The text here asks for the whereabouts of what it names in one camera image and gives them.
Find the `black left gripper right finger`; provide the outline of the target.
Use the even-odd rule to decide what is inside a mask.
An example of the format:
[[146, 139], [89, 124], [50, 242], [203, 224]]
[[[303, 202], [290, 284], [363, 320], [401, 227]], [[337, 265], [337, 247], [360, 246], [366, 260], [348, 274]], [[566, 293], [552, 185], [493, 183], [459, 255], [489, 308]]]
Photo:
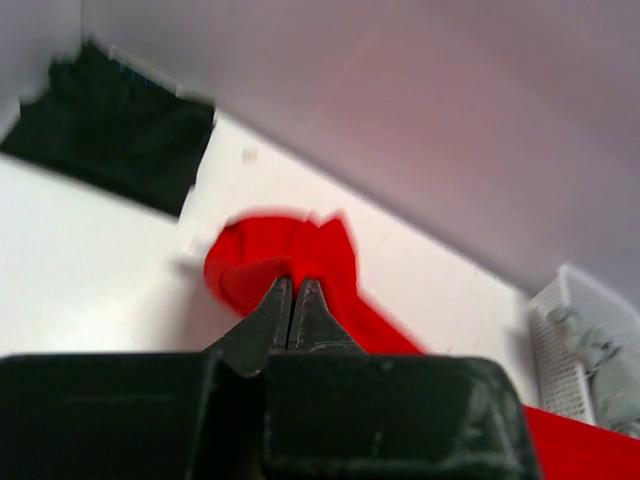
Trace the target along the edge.
[[291, 320], [291, 350], [310, 354], [364, 354], [330, 313], [320, 282], [306, 278]]

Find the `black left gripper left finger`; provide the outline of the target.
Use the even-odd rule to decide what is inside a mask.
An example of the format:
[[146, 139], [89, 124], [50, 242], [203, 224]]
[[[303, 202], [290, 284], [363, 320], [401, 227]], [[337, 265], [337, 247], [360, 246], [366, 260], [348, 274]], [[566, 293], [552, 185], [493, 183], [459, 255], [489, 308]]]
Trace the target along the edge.
[[286, 347], [293, 286], [277, 278], [259, 305], [219, 340], [219, 357], [237, 374], [254, 376], [273, 350]]

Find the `red t shirt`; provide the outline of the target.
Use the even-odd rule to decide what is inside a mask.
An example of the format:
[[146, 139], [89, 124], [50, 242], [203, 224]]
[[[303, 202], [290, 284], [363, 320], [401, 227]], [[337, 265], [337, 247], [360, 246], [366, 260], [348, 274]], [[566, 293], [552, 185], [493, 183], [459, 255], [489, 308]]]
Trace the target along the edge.
[[[257, 214], [224, 227], [208, 251], [210, 291], [246, 316], [278, 277], [299, 289], [320, 282], [330, 313], [368, 353], [426, 353], [359, 292], [356, 253], [342, 216], [319, 223], [301, 216]], [[547, 479], [636, 479], [639, 443], [543, 410], [524, 409]]]

